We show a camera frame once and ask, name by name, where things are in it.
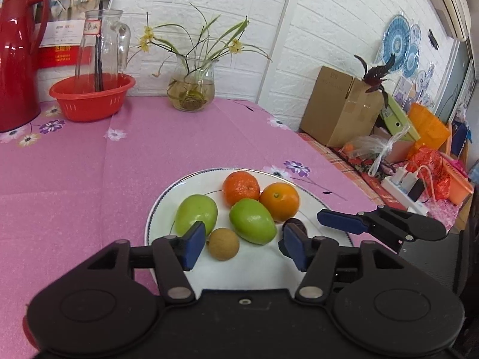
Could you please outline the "white porcelain plate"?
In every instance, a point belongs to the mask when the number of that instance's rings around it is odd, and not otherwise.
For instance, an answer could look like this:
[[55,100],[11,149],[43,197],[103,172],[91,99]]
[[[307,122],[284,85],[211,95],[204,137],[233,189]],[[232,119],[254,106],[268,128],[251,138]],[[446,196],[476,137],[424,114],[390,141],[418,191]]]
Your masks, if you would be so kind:
[[[235,170],[233,168],[205,169],[188,174],[172,183],[157,198],[152,206],[145,226],[145,245],[150,246],[157,238],[175,235],[175,215],[181,202],[193,194],[204,194],[213,199],[218,207],[218,228],[231,229],[230,209],[222,196],[224,179]],[[300,207],[295,218],[302,221],[307,234],[313,238],[323,236],[333,238],[342,247],[351,247],[348,234],[320,224],[317,213],[327,208],[324,201],[295,184]],[[213,258],[203,249],[194,268],[186,277],[195,294],[204,289],[220,290],[264,290],[287,288],[294,292],[304,274],[296,269],[294,262],[278,249],[280,236],[268,244],[260,246],[239,239],[239,252],[227,261]]]

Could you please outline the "glass vase with plant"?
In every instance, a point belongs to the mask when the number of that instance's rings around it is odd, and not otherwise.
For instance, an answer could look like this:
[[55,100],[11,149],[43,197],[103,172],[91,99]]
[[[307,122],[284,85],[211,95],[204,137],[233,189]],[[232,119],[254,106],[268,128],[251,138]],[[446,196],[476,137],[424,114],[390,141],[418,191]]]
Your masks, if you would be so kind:
[[145,27],[136,44],[129,49],[132,54],[127,61],[138,54],[147,54],[153,48],[166,53],[152,76],[162,75],[162,68],[171,57],[176,57],[175,69],[166,86],[166,96],[171,105],[180,111],[198,112],[210,104],[215,97],[214,66],[224,57],[238,54],[258,54],[270,60],[269,54],[261,47],[244,42],[244,33],[250,25],[245,16],[241,21],[224,30],[220,35],[211,33],[220,16],[207,19],[197,6],[194,10],[201,17],[201,27],[196,34],[178,23],[165,22],[153,25],[149,13],[145,13]]

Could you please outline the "green folder box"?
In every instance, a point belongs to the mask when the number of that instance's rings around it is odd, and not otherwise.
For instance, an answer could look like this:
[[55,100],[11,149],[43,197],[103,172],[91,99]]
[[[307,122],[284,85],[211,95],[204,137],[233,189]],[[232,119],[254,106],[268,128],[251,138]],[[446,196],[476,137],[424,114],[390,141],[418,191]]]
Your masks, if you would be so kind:
[[391,135],[398,134],[405,127],[408,128],[407,133],[403,136],[403,140],[418,141],[421,136],[413,126],[407,116],[407,113],[399,106],[392,96],[389,96],[388,107],[381,110],[381,118]]

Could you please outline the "orange plastic bin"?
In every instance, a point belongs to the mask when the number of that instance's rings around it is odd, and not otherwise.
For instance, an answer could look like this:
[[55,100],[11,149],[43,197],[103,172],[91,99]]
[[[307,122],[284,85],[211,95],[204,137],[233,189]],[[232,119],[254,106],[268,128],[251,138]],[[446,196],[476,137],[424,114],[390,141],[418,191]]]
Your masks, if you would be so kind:
[[451,187],[448,199],[455,205],[461,205],[469,195],[473,194],[474,188],[469,179],[460,170],[455,161],[442,153],[443,164],[451,177]]

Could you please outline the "brown longan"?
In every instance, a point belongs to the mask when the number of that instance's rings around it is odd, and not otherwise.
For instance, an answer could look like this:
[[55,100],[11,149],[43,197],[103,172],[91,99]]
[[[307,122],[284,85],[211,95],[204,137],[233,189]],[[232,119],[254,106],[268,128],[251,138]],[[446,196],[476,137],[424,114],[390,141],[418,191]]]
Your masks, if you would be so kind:
[[216,260],[227,261],[238,254],[240,240],[231,229],[219,228],[211,232],[207,241],[207,249]]

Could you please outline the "green mango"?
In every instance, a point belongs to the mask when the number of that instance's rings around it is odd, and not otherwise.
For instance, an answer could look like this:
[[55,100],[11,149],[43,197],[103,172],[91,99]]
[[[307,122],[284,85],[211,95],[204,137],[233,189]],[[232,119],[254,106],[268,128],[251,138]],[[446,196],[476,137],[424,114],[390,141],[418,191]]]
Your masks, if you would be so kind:
[[276,224],[264,205],[255,199],[241,199],[230,210],[230,222],[245,241],[266,245],[277,235]]
[[216,225],[217,218],[216,202],[207,195],[193,194],[181,202],[176,211],[175,232],[183,236],[193,224],[201,221],[204,224],[206,236],[209,236]]

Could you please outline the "dark plum front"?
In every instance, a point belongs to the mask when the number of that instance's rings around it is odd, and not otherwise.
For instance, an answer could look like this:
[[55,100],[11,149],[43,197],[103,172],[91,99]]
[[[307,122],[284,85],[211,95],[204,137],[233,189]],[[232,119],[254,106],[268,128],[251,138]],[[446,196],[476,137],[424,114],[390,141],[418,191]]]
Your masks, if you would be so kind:
[[300,237],[306,237],[307,230],[303,222],[297,218],[290,218],[283,223],[283,234],[290,232],[299,235]]

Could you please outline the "cardboard box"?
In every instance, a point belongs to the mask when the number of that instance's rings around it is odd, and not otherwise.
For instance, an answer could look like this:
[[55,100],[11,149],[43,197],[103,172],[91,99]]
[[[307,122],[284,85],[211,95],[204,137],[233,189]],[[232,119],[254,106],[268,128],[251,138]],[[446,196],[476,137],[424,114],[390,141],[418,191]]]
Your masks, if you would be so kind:
[[381,92],[370,92],[360,79],[323,66],[318,74],[300,130],[327,147],[342,147],[370,135],[384,106]]

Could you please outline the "red plastic bag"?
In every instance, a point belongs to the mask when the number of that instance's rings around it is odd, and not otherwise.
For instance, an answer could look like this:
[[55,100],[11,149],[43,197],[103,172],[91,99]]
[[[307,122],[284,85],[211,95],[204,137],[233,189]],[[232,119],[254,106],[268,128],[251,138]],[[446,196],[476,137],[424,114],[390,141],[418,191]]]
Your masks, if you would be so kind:
[[444,165],[442,155],[429,147],[419,148],[407,161],[408,172],[419,171],[430,197],[436,200],[448,199],[451,190],[451,176]]

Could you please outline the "pink floral tablecloth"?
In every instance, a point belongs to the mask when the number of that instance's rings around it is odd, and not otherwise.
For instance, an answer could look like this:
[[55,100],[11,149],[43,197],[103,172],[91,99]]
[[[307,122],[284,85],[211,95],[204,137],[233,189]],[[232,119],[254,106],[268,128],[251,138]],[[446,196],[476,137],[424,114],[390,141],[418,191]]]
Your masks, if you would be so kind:
[[18,137],[2,137],[1,356],[33,355],[22,319],[37,292],[116,239],[141,245],[168,185],[220,167],[285,177],[338,211],[380,203],[336,157],[245,100],[185,113],[165,98],[129,98],[90,123],[67,121],[48,102]]

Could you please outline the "bumpy tangerine back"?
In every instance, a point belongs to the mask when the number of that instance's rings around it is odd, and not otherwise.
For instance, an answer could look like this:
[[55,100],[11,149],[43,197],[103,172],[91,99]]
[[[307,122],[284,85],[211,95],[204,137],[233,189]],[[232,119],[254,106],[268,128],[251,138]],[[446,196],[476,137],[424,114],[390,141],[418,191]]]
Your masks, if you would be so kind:
[[222,194],[225,203],[232,207],[241,199],[260,198],[260,186],[250,173],[235,171],[229,174],[222,183]]

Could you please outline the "white air conditioner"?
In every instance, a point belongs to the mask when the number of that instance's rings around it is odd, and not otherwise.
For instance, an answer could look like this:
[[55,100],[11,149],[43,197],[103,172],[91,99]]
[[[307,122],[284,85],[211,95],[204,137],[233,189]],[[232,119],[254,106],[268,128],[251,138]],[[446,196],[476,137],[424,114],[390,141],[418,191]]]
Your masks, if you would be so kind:
[[441,19],[447,35],[457,41],[467,41],[472,23],[467,0],[430,1]]

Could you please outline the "smooth orange back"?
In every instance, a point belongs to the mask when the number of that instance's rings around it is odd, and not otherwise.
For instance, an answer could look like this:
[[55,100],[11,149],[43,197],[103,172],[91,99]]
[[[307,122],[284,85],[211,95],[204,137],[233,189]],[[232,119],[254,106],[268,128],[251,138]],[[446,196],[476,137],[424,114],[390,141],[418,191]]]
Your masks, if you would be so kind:
[[268,185],[261,192],[259,201],[277,222],[284,222],[294,217],[300,208],[298,192],[293,185],[284,182]]

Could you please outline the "clear glass pitcher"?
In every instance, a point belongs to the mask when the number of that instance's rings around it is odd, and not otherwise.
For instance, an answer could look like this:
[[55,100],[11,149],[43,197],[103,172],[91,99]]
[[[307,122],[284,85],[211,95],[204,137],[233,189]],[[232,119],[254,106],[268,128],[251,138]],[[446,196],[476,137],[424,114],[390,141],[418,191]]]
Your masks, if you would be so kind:
[[89,10],[75,66],[75,91],[102,92],[117,88],[128,64],[131,30],[121,10]]

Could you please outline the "red plastic basket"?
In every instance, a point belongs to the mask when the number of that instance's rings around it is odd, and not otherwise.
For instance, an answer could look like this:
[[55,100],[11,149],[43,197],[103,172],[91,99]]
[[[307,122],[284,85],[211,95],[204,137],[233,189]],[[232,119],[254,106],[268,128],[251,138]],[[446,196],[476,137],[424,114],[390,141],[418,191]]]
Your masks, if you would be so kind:
[[118,87],[101,92],[76,92],[75,77],[69,77],[53,84],[49,95],[55,98],[63,115],[70,121],[99,121],[120,111],[128,90],[136,80],[128,74],[118,77]]

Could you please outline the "white wall pipe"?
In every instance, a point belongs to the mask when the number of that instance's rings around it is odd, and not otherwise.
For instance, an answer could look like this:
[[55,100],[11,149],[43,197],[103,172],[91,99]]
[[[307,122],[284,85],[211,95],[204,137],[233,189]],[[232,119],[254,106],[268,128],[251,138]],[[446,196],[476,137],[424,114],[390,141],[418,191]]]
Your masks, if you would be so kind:
[[275,72],[281,60],[283,48],[289,33],[289,27],[292,23],[298,1],[299,0],[285,0],[283,10],[278,19],[278,26],[271,47],[270,60],[266,65],[256,99],[256,103],[263,108],[266,107],[269,92],[275,82]]

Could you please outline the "clear plastic bag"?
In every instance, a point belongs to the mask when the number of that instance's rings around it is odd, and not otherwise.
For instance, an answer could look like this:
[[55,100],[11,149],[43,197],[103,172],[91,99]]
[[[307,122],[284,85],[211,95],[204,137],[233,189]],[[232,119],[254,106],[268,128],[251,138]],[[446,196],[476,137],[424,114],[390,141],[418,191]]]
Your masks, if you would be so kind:
[[400,132],[392,135],[389,139],[377,135],[360,136],[347,142],[341,149],[342,154],[350,159],[363,158],[373,159],[369,167],[368,175],[374,177],[382,161],[388,156],[396,142],[405,137],[409,132],[410,125],[404,127]]

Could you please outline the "orange plastic bag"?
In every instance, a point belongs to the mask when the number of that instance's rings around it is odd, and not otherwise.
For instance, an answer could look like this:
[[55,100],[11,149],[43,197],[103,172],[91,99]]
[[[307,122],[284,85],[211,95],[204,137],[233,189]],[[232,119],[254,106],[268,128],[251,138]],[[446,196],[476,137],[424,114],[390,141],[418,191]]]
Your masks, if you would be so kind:
[[420,135],[420,138],[415,141],[413,152],[421,147],[438,150],[451,136],[446,125],[422,105],[412,104],[408,118]]

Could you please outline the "white power strip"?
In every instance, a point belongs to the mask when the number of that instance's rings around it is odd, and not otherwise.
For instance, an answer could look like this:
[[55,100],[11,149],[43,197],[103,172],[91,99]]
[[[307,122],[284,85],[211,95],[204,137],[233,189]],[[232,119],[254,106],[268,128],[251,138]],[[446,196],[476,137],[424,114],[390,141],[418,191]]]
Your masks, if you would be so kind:
[[381,186],[409,212],[427,216],[429,209],[420,201],[425,191],[424,182],[416,173],[408,172],[405,167],[399,167],[392,176],[385,177]]

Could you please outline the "dark purple leaf plant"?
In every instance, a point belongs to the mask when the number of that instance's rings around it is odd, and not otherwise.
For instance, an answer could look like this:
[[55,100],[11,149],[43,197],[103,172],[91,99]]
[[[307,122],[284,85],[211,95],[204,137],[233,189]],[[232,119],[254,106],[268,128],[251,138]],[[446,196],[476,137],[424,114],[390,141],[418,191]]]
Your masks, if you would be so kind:
[[366,93],[380,92],[382,94],[384,107],[389,105],[389,95],[383,86],[386,81],[386,76],[390,73],[391,68],[395,64],[395,55],[391,54],[388,61],[384,65],[377,65],[368,68],[366,61],[359,55],[354,55],[364,68],[365,74],[362,81],[369,86]]

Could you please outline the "blue decorative wall plates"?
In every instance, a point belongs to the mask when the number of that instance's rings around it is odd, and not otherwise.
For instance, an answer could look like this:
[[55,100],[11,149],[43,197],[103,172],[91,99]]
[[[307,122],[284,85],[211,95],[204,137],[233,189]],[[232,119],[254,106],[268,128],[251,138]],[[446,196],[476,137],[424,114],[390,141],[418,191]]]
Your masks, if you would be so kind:
[[410,24],[403,15],[394,16],[388,24],[379,49],[379,60],[387,63],[391,55],[395,62],[390,72],[401,72],[410,79],[420,64],[422,32],[418,24]]

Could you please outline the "red thermos jug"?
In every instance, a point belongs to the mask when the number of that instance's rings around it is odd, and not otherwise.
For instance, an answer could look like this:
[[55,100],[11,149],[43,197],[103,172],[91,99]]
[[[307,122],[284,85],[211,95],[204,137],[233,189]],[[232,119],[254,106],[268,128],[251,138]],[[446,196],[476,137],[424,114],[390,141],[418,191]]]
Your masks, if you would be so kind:
[[2,0],[1,131],[21,127],[40,113],[38,49],[48,23],[49,0]]

